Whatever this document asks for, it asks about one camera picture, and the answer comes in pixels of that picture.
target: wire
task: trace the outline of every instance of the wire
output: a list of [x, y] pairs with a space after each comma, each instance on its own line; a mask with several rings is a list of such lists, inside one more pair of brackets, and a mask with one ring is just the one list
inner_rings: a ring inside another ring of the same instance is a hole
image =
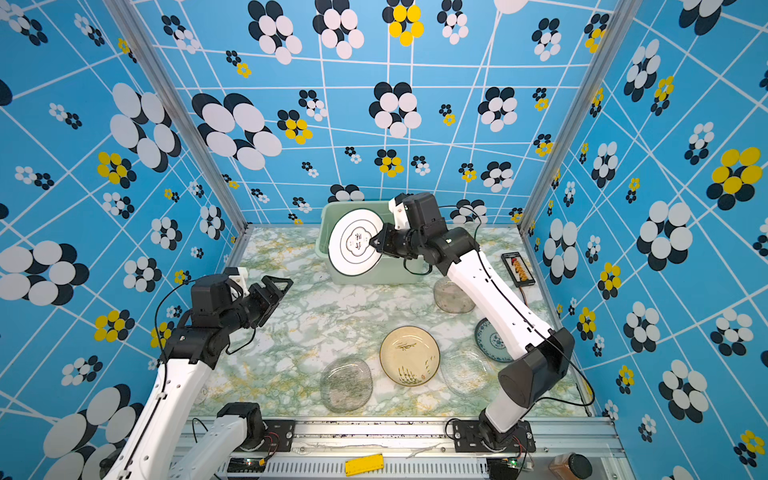
[[515, 460], [519, 460], [519, 459], [520, 459], [520, 457], [521, 457], [521, 455], [523, 454], [523, 442], [521, 442], [521, 441], [520, 441], [520, 439], [519, 439], [519, 438], [517, 438], [517, 437], [516, 437], [516, 436], [514, 436], [514, 435], [512, 436], [512, 438], [513, 438], [513, 439], [515, 439], [515, 440], [517, 440], [517, 442], [518, 442], [518, 446], [520, 447], [520, 451], [518, 452], [518, 456], [517, 456], [517, 458], [515, 458]]
[[[521, 466], [521, 468], [520, 468], [520, 471], [522, 472], [522, 469], [525, 467], [525, 459], [527, 459], [527, 458], [528, 458], [528, 443], [529, 443], [530, 441], [528, 440], [528, 437], [526, 436], [526, 437], [525, 437], [525, 447], [524, 447], [524, 446], [523, 446], [523, 442], [521, 442], [521, 441], [520, 441], [520, 439], [518, 439], [518, 438], [517, 438], [517, 437], [515, 437], [515, 436], [512, 436], [512, 438], [518, 441], [518, 445], [520, 445], [520, 448], [521, 448], [521, 449], [525, 450], [525, 456], [523, 457], [523, 464], [522, 464], [522, 466]], [[533, 460], [533, 455], [531, 455], [531, 467], [533, 468], [533, 467], [535, 467], [535, 466], [536, 466], [536, 462], [534, 462], [534, 460]]]
[[227, 355], [233, 355], [234, 353], [238, 353], [245, 347], [249, 346], [250, 343], [253, 342], [253, 339], [255, 338], [256, 338], [256, 327], [253, 327], [253, 335], [250, 336], [250, 340], [248, 340], [248, 342], [245, 345], [237, 347], [234, 352], [230, 352], [230, 346], [227, 345], [227, 349], [225, 350], [225, 352], [227, 352]]
[[525, 298], [525, 292], [523, 291], [523, 287], [519, 286], [518, 290], [520, 290], [520, 294], [523, 296], [523, 303], [525, 306], [528, 306], [528, 299]]
[[208, 427], [206, 427], [205, 424], [203, 423], [203, 421], [200, 420], [199, 418], [197, 418], [197, 417], [193, 417], [192, 418], [192, 436], [194, 437], [194, 442], [197, 443], [197, 434], [194, 432], [194, 421], [195, 420], [200, 422], [200, 424], [203, 426], [203, 428], [205, 429], [206, 432], [208, 431]]
[[449, 420], [448, 420], [448, 421], [445, 423], [445, 425], [443, 426], [443, 432], [445, 432], [445, 436], [446, 436], [446, 437], [448, 437], [449, 439], [451, 439], [451, 440], [453, 440], [453, 441], [455, 442], [455, 441], [456, 441], [456, 440], [458, 440], [458, 439], [457, 439], [456, 437], [454, 437], [454, 436], [448, 435], [448, 425], [450, 425], [450, 424], [451, 424], [451, 422], [453, 422], [454, 420], [460, 420], [460, 419], [457, 419], [456, 417], [454, 417], [454, 418], [452, 418], [452, 419], [449, 419]]
[[406, 260], [407, 259], [405, 259], [405, 258], [402, 259], [402, 268], [406, 269], [406, 272], [408, 272], [408, 273], [410, 273], [412, 275], [429, 275], [430, 273], [432, 273], [432, 265], [430, 265], [429, 266], [429, 270], [427, 270], [424, 273], [412, 272], [411, 270], [408, 270], [408, 267], [406, 266]]
[[272, 442], [272, 435], [275, 435], [275, 437], [277, 438], [277, 441], [275, 442], [275, 449], [271, 453], [270, 453], [269, 447], [267, 447], [266, 449], [266, 458], [265, 458], [265, 461], [266, 461], [274, 457], [275, 454], [277, 453], [277, 450], [280, 448], [280, 435], [277, 432], [267, 432], [264, 435], [270, 436], [270, 443]]

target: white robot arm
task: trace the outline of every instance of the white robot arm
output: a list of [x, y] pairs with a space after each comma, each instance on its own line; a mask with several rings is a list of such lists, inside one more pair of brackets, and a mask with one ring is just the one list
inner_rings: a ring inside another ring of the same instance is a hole
[[434, 196], [401, 194], [389, 210], [395, 223], [384, 223], [371, 247], [391, 257], [423, 256], [436, 266], [475, 302], [512, 357], [498, 374], [502, 390], [480, 414], [485, 444], [503, 449], [517, 422], [568, 371], [573, 336], [566, 329], [555, 332], [520, 301], [466, 230], [448, 230]]
[[293, 285], [288, 279], [265, 276], [264, 286], [254, 283], [247, 289], [246, 269], [227, 270], [201, 277], [192, 286], [192, 310], [168, 339], [147, 406], [125, 447], [101, 463], [102, 471], [109, 470], [107, 480], [208, 480], [234, 449], [251, 450], [263, 442], [259, 405], [228, 403], [213, 428], [169, 472], [194, 399], [229, 345], [229, 335], [262, 326]]

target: yellow flower pattern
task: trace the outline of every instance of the yellow flower pattern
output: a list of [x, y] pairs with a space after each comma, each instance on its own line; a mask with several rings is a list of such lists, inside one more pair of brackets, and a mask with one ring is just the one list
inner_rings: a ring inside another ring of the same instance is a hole
[[243, 78], [248, 78], [251, 74], [250, 68], [247, 63], [237, 64], [237, 74]]
[[605, 30], [602, 28], [596, 28], [589, 34], [589, 38], [584, 43], [584, 47], [589, 48], [589, 53], [597, 53], [604, 35]]
[[126, 55], [131, 51], [131, 49], [128, 47], [128, 42], [122, 38], [118, 38], [118, 48], [121, 49]]
[[401, 165], [402, 159], [400, 157], [384, 157], [382, 158], [382, 163], [384, 165], [379, 167], [379, 171], [387, 174], [387, 177], [394, 178], [397, 174], [406, 171], [406, 168]]
[[541, 142], [539, 146], [536, 148], [536, 153], [539, 157], [546, 157], [547, 154], [549, 154], [552, 151], [552, 148], [554, 147], [554, 142]]
[[667, 100], [667, 98], [672, 95], [672, 92], [674, 91], [674, 84], [672, 83], [673, 81], [673, 75], [659, 80], [659, 88], [656, 89], [654, 97], [658, 98], [659, 101]]
[[462, 175], [462, 180], [466, 181], [467, 183], [473, 181], [475, 178], [478, 177], [478, 173], [475, 170], [466, 170], [464, 174]]
[[759, 455], [766, 454], [765, 440], [756, 436], [751, 430], [747, 430], [741, 435], [741, 441], [746, 445], [746, 449]]
[[99, 166], [96, 167], [96, 171], [111, 184], [128, 188], [131, 182], [136, 181], [136, 172], [131, 170], [131, 162], [122, 158], [120, 154], [108, 154], [103, 151], [98, 155], [98, 160]]
[[94, 340], [97, 342], [106, 340], [108, 343], [123, 341], [128, 338], [128, 332], [134, 328], [135, 324], [128, 310], [122, 312], [112, 310], [107, 315], [101, 315], [96, 319]]
[[176, 272], [176, 278], [174, 278], [174, 282], [181, 285], [184, 283], [184, 281], [187, 280], [187, 278], [189, 278], [189, 273], [185, 270], [179, 270]]
[[600, 87], [592, 98], [592, 105], [589, 107], [589, 114], [592, 115], [593, 118], [597, 117], [597, 115], [603, 109], [603, 100], [605, 99], [604, 92], [605, 90]]
[[608, 300], [618, 295], [618, 289], [621, 288], [621, 268], [611, 263], [605, 264], [605, 269], [600, 273], [598, 289], [603, 293], [603, 298]]
[[[424, 24], [419, 21], [422, 10], [416, 5], [410, 5], [408, 8], [404, 5], [397, 5], [395, 8], [388, 6], [384, 8], [382, 16], [389, 24], [389, 34], [393, 38], [399, 38], [404, 47], [411, 46], [414, 38], [424, 35]], [[408, 25], [411, 25], [410, 31], [407, 30]]]
[[634, 371], [626, 365], [622, 365], [616, 383], [619, 385], [619, 392], [629, 395], [631, 393], [630, 387], [634, 385]]
[[581, 145], [581, 153], [578, 157], [578, 163], [584, 165], [587, 163], [587, 153], [589, 153], [589, 144]]
[[549, 98], [540, 98], [539, 101], [536, 102], [536, 105], [534, 105], [534, 108], [538, 111], [542, 111], [545, 108], [549, 107]]
[[165, 343], [168, 339], [170, 339], [171, 330], [174, 329], [174, 323], [165, 323], [162, 322], [160, 325], [157, 326], [157, 330], [160, 330], [160, 339], [158, 341], [157, 338], [157, 330], [154, 328], [150, 331], [150, 335], [152, 335], [152, 340], [150, 340], [150, 346], [153, 349], [156, 349], [158, 346], [162, 346], [165, 348]]
[[597, 317], [598, 316], [587, 307], [581, 309], [576, 329], [580, 332], [582, 340], [592, 340], [594, 338], [594, 333], [598, 330], [598, 325], [596, 323]]
[[721, 166], [712, 172], [714, 183], [707, 188], [707, 196], [717, 200], [721, 210], [730, 210], [737, 200], [751, 200], [755, 195], [753, 185], [763, 178], [763, 168], [757, 164], [760, 157], [757, 147], [747, 148], [741, 153], [735, 148], [725, 152], [720, 160]]

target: marble tabletop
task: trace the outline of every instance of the marble tabletop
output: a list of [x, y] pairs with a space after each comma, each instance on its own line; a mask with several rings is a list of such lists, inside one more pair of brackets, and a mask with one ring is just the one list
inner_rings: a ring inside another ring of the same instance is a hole
[[[373, 393], [361, 408], [341, 415], [476, 416], [499, 390], [496, 373], [504, 364], [483, 356], [474, 340], [483, 315], [440, 310], [432, 288], [441, 278], [434, 272], [409, 285], [336, 285], [325, 261], [315, 254], [317, 227], [258, 227], [253, 231], [241, 266], [250, 282], [262, 275], [290, 278], [293, 287], [254, 341], [233, 356], [222, 355], [217, 368], [195, 401], [193, 415], [215, 415], [227, 402], [258, 402], [266, 416], [339, 415], [320, 397], [322, 372], [333, 360], [355, 355], [371, 370]], [[501, 253], [525, 251], [517, 228], [483, 227], [478, 242], [505, 280]], [[552, 324], [538, 283], [525, 288], [528, 304]], [[413, 325], [428, 331], [441, 354], [477, 352], [486, 362], [488, 386], [472, 398], [458, 396], [438, 372], [426, 384], [405, 387], [383, 372], [379, 347], [389, 332]], [[232, 349], [250, 339], [251, 331], [232, 335]], [[572, 374], [550, 396], [580, 402]], [[542, 401], [533, 416], [586, 416], [581, 407]]]

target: black cable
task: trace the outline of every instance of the black cable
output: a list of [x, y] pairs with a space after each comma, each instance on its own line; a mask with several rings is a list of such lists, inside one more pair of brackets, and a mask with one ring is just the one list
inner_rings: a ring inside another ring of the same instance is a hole
[[253, 339], [255, 339], [255, 338], [256, 338], [256, 327], [253, 327], [253, 335], [250, 336], [250, 340], [248, 340], [248, 343], [246, 343], [243, 346], [238, 346], [235, 349], [234, 352], [230, 352], [230, 346], [227, 345], [227, 349], [225, 350], [225, 352], [227, 352], [227, 355], [233, 355], [234, 353], [237, 353], [237, 352], [241, 351], [242, 349], [244, 349], [245, 347], [249, 346], [250, 343], [253, 342]]
[[206, 432], [208, 431], [208, 427], [206, 427], [205, 424], [203, 423], [203, 421], [200, 420], [199, 418], [197, 418], [197, 417], [193, 417], [192, 418], [192, 436], [194, 437], [194, 442], [197, 443], [197, 435], [194, 432], [194, 421], [195, 420], [200, 422], [200, 424], [203, 426], [203, 428], [205, 429]]
[[[474, 215], [477, 215], [477, 213], [475, 212], [475, 209], [474, 209], [474, 208], [472, 208], [472, 207], [470, 207], [470, 206], [467, 206], [467, 205], [465, 205], [465, 206], [464, 206], [464, 208], [468, 208], [468, 209], [470, 209]], [[477, 226], [477, 228], [475, 228], [475, 235], [474, 235], [474, 240], [475, 240], [475, 243], [477, 243], [477, 236], [478, 236], [478, 230], [480, 230], [480, 225], [481, 225], [481, 223], [478, 223], [478, 226]], [[480, 266], [482, 266], [482, 269], [483, 269], [483, 271], [485, 271], [485, 275], [486, 275], [486, 276], [488, 276], [488, 279], [491, 281], [491, 284], [492, 284], [492, 285], [493, 285], [493, 286], [496, 288], [496, 290], [497, 290], [497, 291], [498, 291], [498, 292], [501, 294], [501, 296], [503, 296], [503, 297], [504, 297], [504, 300], [507, 300], [507, 303], [509, 303], [509, 305], [510, 305], [510, 306], [511, 306], [513, 309], [515, 309], [515, 312], [517, 312], [517, 313], [518, 313], [518, 315], [519, 315], [519, 316], [520, 316], [520, 317], [521, 317], [521, 318], [522, 318], [522, 319], [523, 319], [523, 320], [524, 320], [524, 321], [525, 321], [525, 322], [526, 322], [526, 323], [527, 323], [527, 324], [528, 324], [528, 325], [529, 325], [529, 326], [530, 326], [530, 327], [533, 329], [533, 331], [534, 331], [534, 332], [536, 332], [536, 333], [537, 333], [537, 334], [538, 334], [538, 335], [539, 335], [539, 336], [540, 336], [542, 339], [544, 339], [544, 341], [545, 341], [545, 342], [547, 342], [547, 343], [549, 343], [550, 345], [552, 345], [552, 347], [553, 347], [555, 350], [557, 350], [557, 351], [558, 351], [558, 353], [560, 353], [560, 354], [563, 356], [563, 358], [565, 358], [565, 359], [568, 361], [568, 363], [570, 363], [570, 364], [571, 364], [571, 366], [572, 366], [572, 367], [574, 367], [574, 369], [576, 370], [576, 372], [578, 372], [578, 374], [581, 376], [581, 378], [582, 378], [582, 379], [584, 379], [584, 381], [587, 383], [587, 387], [589, 387], [589, 391], [592, 393], [592, 400], [590, 400], [590, 401], [589, 401], [589, 403], [574, 403], [574, 402], [569, 402], [568, 400], [563, 400], [563, 399], [556, 399], [555, 397], [549, 397], [549, 396], [539, 397], [539, 398], [536, 400], [536, 402], [539, 402], [539, 401], [541, 401], [541, 400], [554, 400], [554, 401], [556, 401], [556, 402], [567, 403], [568, 405], [579, 406], [579, 407], [585, 407], [585, 408], [586, 408], [586, 407], [588, 407], [588, 406], [590, 406], [590, 405], [592, 405], [592, 404], [594, 403], [594, 400], [595, 400], [595, 397], [594, 397], [594, 390], [592, 389], [592, 384], [591, 384], [591, 383], [589, 383], [589, 380], [587, 380], [587, 376], [586, 376], [586, 375], [585, 375], [585, 374], [584, 374], [584, 373], [581, 371], [581, 369], [579, 369], [579, 368], [578, 368], [578, 367], [577, 367], [577, 366], [576, 366], [576, 365], [575, 365], [575, 364], [574, 364], [574, 363], [571, 361], [571, 359], [570, 359], [570, 358], [568, 358], [568, 357], [565, 355], [565, 353], [564, 353], [564, 352], [563, 352], [563, 351], [560, 349], [560, 347], [558, 347], [557, 345], [555, 345], [555, 344], [554, 344], [554, 343], [553, 343], [553, 342], [552, 342], [552, 341], [551, 341], [549, 338], [547, 338], [547, 337], [543, 336], [543, 335], [541, 334], [541, 332], [539, 332], [539, 331], [536, 329], [536, 327], [534, 327], [534, 326], [533, 326], [533, 325], [532, 325], [532, 324], [531, 324], [531, 323], [530, 323], [530, 322], [529, 322], [529, 321], [528, 321], [528, 320], [525, 318], [525, 316], [523, 316], [522, 312], [521, 312], [520, 310], [518, 310], [518, 308], [517, 308], [517, 307], [514, 305], [514, 303], [512, 303], [512, 301], [511, 301], [509, 298], [507, 298], [507, 296], [504, 294], [504, 292], [502, 292], [502, 289], [498, 288], [498, 285], [496, 285], [496, 282], [494, 282], [494, 281], [493, 281], [493, 278], [491, 277], [491, 275], [488, 273], [488, 271], [487, 271], [487, 270], [486, 270], [486, 268], [485, 268], [485, 264], [482, 262], [482, 257], [480, 257], [480, 250], [476, 250], [476, 252], [477, 252], [477, 254], [478, 254], [478, 260], [480, 261]]]
[[448, 435], [448, 425], [450, 425], [450, 424], [451, 424], [451, 422], [453, 422], [454, 420], [460, 420], [460, 419], [457, 419], [456, 417], [454, 417], [454, 418], [452, 418], [452, 419], [449, 419], [449, 420], [448, 420], [448, 421], [445, 423], [445, 425], [443, 426], [443, 429], [442, 429], [442, 430], [443, 430], [443, 432], [445, 432], [445, 436], [446, 436], [446, 437], [448, 437], [449, 439], [451, 439], [451, 440], [453, 440], [453, 441], [455, 442], [455, 441], [457, 440], [457, 438], [456, 438], [456, 437], [453, 437], [453, 436], [450, 436], [450, 435]]
[[523, 296], [523, 303], [525, 306], [528, 306], [528, 299], [525, 298], [525, 292], [523, 291], [523, 287], [519, 286], [518, 290], [520, 290], [520, 294]]
[[429, 275], [430, 273], [432, 273], [432, 265], [430, 265], [429, 266], [429, 270], [425, 271], [424, 273], [412, 272], [411, 270], [408, 270], [408, 267], [406, 266], [406, 260], [407, 259], [405, 259], [405, 258], [402, 259], [402, 268], [406, 269], [406, 272], [408, 272], [408, 273], [410, 273], [412, 275]]

